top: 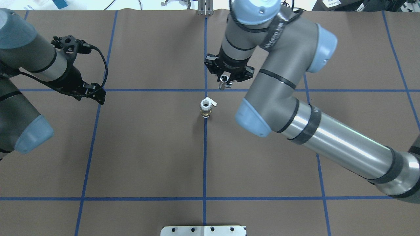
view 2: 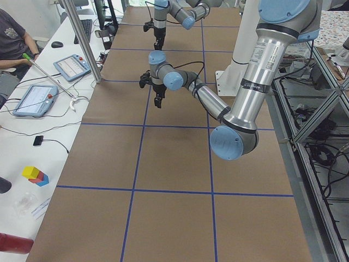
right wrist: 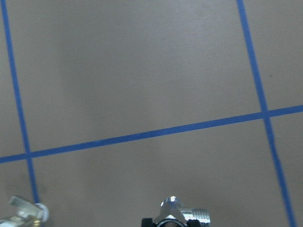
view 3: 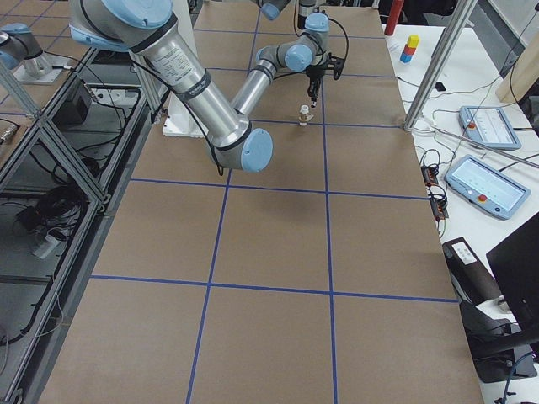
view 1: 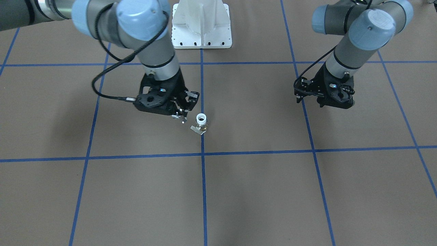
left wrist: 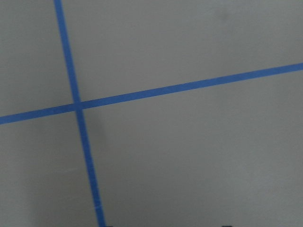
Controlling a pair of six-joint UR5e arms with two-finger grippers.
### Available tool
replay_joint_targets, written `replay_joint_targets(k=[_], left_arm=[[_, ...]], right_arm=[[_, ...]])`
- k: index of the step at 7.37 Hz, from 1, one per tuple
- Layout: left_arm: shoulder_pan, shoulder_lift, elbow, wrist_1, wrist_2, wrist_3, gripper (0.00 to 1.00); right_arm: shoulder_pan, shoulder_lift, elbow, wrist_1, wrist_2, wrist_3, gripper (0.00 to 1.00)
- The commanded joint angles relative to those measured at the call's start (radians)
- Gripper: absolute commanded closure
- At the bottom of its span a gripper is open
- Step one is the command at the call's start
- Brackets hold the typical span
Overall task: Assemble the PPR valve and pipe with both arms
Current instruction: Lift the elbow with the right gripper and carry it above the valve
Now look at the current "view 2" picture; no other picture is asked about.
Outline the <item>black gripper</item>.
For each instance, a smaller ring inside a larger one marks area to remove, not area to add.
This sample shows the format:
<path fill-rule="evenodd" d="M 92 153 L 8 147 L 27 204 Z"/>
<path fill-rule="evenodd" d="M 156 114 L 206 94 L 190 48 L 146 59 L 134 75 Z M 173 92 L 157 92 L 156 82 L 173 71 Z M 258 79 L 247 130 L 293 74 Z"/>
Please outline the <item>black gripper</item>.
<path fill-rule="evenodd" d="M 154 43 L 154 49 L 162 50 L 164 46 L 165 36 L 166 36 L 166 27 L 163 27 L 163 28 L 154 27 L 154 36 L 156 38 L 156 41 Z"/>
<path fill-rule="evenodd" d="M 152 88 L 155 92 L 154 105 L 161 109 L 162 100 L 165 98 L 167 87 L 164 84 L 152 83 Z"/>

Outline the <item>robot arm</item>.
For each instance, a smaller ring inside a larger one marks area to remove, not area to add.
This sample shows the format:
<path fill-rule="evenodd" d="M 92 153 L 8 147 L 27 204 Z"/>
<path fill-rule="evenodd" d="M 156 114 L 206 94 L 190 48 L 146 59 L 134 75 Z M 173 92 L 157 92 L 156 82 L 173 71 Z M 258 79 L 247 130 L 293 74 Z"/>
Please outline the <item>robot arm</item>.
<path fill-rule="evenodd" d="M 196 21 L 204 19 L 212 8 L 220 7 L 222 0 L 186 1 L 191 9 L 184 9 L 178 1 L 154 1 L 154 15 L 150 20 L 149 28 L 153 28 L 156 38 L 155 50 L 162 50 L 165 36 L 167 16 L 170 14 L 186 30 L 191 29 Z"/>
<path fill-rule="evenodd" d="M 219 122 L 210 135 L 213 152 L 225 160 L 238 159 L 258 144 L 255 120 L 287 47 L 317 38 L 321 9 L 321 1 L 259 1 L 257 41 L 232 106 L 213 93 L 196 73 L 175 69 L 161 50 L 148 56 L 149 83 L 161 90 L 184 87 L 190 91 Z"/>

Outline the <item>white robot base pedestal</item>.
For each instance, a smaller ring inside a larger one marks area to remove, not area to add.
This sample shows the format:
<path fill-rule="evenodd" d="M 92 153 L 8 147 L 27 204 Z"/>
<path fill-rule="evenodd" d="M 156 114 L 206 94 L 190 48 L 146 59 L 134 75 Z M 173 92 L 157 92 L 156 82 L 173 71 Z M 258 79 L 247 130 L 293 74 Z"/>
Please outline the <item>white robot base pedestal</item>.
<path fill-rule="evenodd" d="M 256 27 L 260 20 L 258 0 L 245 1 L 231 63 L 215 72 L 216 87 L 221 97 L 235 97 L 257 42 Z"/>

